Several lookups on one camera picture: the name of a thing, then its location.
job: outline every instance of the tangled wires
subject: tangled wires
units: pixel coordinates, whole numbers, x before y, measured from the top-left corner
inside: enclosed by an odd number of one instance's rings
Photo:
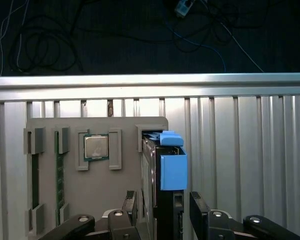
[[[45,21],[51,28],[42,27]],[[17,48],[20,39],[23,36],[24,55],[27,62],[22,66],[17,62]],[[83,72],[83,66],[78,57],[78,52],[72,42],[70,35],[53,18],[46,15],[38,15],[28,19],[12,42],[8,55],[8,63],[13,71],[22,73],[31,73],[42,68],[51,71],[65,72],[77,65]]]

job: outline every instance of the silver screw head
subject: silver screw head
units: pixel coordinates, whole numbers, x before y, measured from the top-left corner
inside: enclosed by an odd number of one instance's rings
[[[252,222],[254,222],[255,224],[259,224],[259,223],[261,222],[260,219],[257,218],[257,217],[255,217],[255,216],[250,217],[250,220],[251,220]]]
[[[80,222],[85,222],[85,221],[88,221],[88,217],[87,216],[81,216],[81,217],[79,217],[79,221]]]
[[[215,215],[216,217],[221,217],[222,216],[222,213],[221,212],[219,212],[219,211],[214,211],[213,212],[213,215]]]
[[[124,214],[123,211],[115,211],[115,212],[114,212],[114,215],[115,215],[115,216],[122,216],[123,214]]]

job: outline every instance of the dark background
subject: dark background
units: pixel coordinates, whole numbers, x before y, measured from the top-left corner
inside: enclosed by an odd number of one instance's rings
[[[266,14],[267,0],[209,0],[218,6],[230,3],[237,7],[240,13],[260,10],[253,14],[239,16],[237,24],[258,25],[263,22]],[[271,4],[279,0],[270,0]],[[24,3],[24,0],[15,0],[13,9]],[[11,1],[0,0],[0,27],[2,20],[8,15]],[[47,15],[63,25],[66,31],[72,21],[79,0],[30,0],[27,18],[36,15]],[[102,75],[102,74],[144,74],[144,73],[223,73],[224,68],[220,57],[212,50],[201,47],[192,53],[179,51],[173,43],[145,43],[129,38],[113,35],[74,31],[71,40],[78,52],[83,71],[75,64],[66,71],[54,71],[49,68],[35,67],[28,72],[12,70],[8,56],[14,39],[18,36],[25,8],[11,15],[10,25],[3,46],[3,76],[22,75]],[[191,8],[192,13],[207,12],[199,0]],[[162,0],[100,0],[86,5],[80,15],[77,26],[86,29],[99,29],[120,34],[128,34],[149,40],[171,40],[172,33],[167,29],[164,21],[166,15],[169,24],[175,31],[187,35],[200,26],[211,21],[201,14],[190,14],[183,20],[163,7]],[[48,29],[60,29],[53,22],[37,19],[34,26]],[[229,34],[221,27],[216,27],[218,35],[229,38]],[[200,42],[205,32],[194,37],[193,41]],[[23,34],[22,49],[19,63],[21,67],[30,65],[25,53],[27,37],[31,32]],[[300,72],[300,0],[286,0],[271,6],[268,10],[263,27],[258,29],[233,29],[242,47],[254,61],[267,73]],[[62,42],[60,56],[54,66],[66,67],[74,57],[70,48]],[[185,50],[194,49],[195,46],[184,41],[178,45]],[[217,49],[222,55],[227,73],[259,73],[260,71],[240,50],[232,40],[221,44],[216,37],[209,33],[204,41]],[[30,55],[35,52],[34,41],[29,41]],[[45,46],[40,46],[40,54],[44,54]],[[50,43],[46,51],[45,61],[53,62],[58,56],[58,46]]]

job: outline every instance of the gray mounting board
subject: gray mounting board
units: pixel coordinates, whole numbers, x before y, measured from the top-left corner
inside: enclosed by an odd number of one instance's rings
[[[44,130],[43,143],[38,141],[38,144],[44,144],[44,152],[38,154],[39,204],[44,211],[40,214],[44,218],[43,228],[37,234],[29,234],[29,240],[37,240],[56,227],[55,132],[67,129],[59,139],[62,149],[66,149],[62,150],[59,145],[59,153],[63,156],[64,179],[61,222],[76,214],[89,214],[98,220],[107,210],[121,209],[127,190],[138,192],[138,209],[142,209],[142,153],[138,151],[138,146],[143,126],[145,130],[149,130],[149,126],[153,126],[153,130],[167,130],[168,121],[164,117],[29,119],[27,130]],[[84,161],[83,136],[86,133],[110,134],[109,159]],[[31,176],[27,179],[28,185],[31,184]],[[28,206],[31,206],[31,194],[28,191]],[[138,214],[141,219],[142,211],[138,211]],[[38,221],[33,217],[28,220]]]

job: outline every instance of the gray bracket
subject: gray bracket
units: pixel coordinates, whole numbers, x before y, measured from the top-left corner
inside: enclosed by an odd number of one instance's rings
[[[121,129],[109,129],[109,169],[120,170],[122,168]]]
[[[165,131],[168,127],[161,124],[136,124],[138,128],[138,152],[142,152],[142,132],[143,131]]]
[[[84,146],[84,135],[89,134],[90,130],[88,128],[79,128],[75,130],[74,145],[74,160],[75,169],[77,171],[88,171],[89,162],[85,161],[85,146]]]
[[[70,208],[69,204],[65,203],[61,208],[60,208],[60,224],[63,222],[67,221],[70,218]]]
[[[45,208],[44,204],[38,205],[35,209],[25,212],[26,235],[36,237],[45,228]]]
[[[56,127],[54,132],[59,132],[59,154],[69,152],[69,127]]]
[[[23,152],[24,154],[39,154],[45,150],[45,128],[23,129]]]

